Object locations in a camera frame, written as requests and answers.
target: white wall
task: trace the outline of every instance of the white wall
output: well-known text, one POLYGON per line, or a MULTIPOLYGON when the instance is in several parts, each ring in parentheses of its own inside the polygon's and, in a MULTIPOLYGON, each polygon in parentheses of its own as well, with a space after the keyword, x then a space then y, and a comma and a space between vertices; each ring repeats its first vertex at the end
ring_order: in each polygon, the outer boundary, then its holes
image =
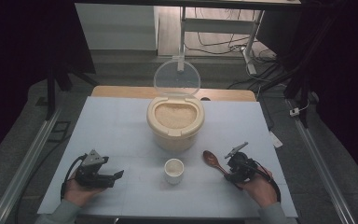
POLYGON ((76 4, 89 49, 158 48, 158 8, 76 4))

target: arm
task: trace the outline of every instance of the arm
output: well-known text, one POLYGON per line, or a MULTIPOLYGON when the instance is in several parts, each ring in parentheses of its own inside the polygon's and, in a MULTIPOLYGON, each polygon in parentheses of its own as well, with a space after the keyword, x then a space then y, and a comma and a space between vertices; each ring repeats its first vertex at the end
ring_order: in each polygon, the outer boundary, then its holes
POLYGON ((90 189, 81 187, 75 180, 75 173, 66 182, 63 200, 51 215, 43 214, 35 224, 74 224, 81 208, 97 193, 105 189, 90 189))
POLYGON ((290 223, 285 216, 281 204, 277 202, 277 194, 270 183, 261 175, 255 176, 246 183, 238 183, 239 187, 248 191, 249 195, 260 205, 258 213, 263 224, 286 224, 290 223))

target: desk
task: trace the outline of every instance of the desk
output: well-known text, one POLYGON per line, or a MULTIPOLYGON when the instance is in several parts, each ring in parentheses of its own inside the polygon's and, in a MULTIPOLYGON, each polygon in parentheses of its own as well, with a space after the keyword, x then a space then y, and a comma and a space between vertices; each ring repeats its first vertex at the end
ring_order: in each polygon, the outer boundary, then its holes
POLYGON ((97 87, 94 90, 84 105, 38 213, 54 211, 60 203, 61 182, 70 164, 95 148, 101 156, 109 157, 100 174, 124 170, 124 175, 112 189, 93 198, 82 210, 84 215, 258 218, 258 205, 250 196, 227 182, 218 170, 206 165, 201 156, 203 150, 212 151, 228 170, 224 156, 232 147, 248 141, 249 146, 243 151, 273 172, 281 189, 285 214, 297 216, 260 105, 251 92, 201 90, 199 97, 209 92, 211 99, 227 99, 233 92, 232 99, 239 100, 241 95, 242 101, 203 101, 205 123, 198 140, 181 154, 162 150, 153 141, 146 122, 150 99, 145 99, 153 97, 152 92, 153 88, 144 87, 97 87), (135 92, 143 99, 132 98, 135 92), (178 158, 185 165, 184 178, 176 186, 168 184, 163 177, 164 163, 171 158, 178 158))

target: hand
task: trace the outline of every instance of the hand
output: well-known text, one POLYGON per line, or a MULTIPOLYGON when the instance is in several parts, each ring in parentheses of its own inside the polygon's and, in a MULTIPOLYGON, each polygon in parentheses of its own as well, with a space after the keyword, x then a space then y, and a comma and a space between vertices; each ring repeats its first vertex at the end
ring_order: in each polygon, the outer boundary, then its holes
POLYGON ((71 177, 66 181, 66 191, 63 196, 66 201, 74 203, 79 207, 83 207, 95 194, 106 190, 80 186, 75 181, 75 173, 76 171, 74 171, 71 177))
MULTIPOLYGON (((257 167, 258 170, 264 172, 262 167, 257 167)), ((267 170, 269 176, 272 177, 272 172, 267 170)), ((249 195, 261 206, 267 207, 273 203, 277 202, 277 194, 275 189, 270 185, 270 183, 266 180, 265 177, 256 173, 255 176, 245 182, 245 183, 238 183, 237 186, 240 188, 245 189, 248 191, 249 195)))

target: wooden floor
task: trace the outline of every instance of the wooden floor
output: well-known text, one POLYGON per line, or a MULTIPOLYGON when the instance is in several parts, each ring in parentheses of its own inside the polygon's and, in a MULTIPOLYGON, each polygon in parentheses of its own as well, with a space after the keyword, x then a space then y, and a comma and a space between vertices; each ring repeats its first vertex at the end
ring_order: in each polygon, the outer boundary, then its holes
MULTIPOLYGON (((158 7, 159 28, 158 28, 158 55, 178 55, 180 44, 180 7, 158 7)), ((204 18, 218 20, 242 20, 252 21, 253 10, 222 9, 222 8, 201 8, 188 7, 187 18, 204 18)), ((230 34, 209 34, 186 32, 185 34, 185 55, 186 56, 220 56, 220 57, 242 57, 238 49, 232 52, 231 47, 247 43, 248 35, 230 34)), ((254 43, 253 49, 260 51, 266 49, 259 42, 254 43)))

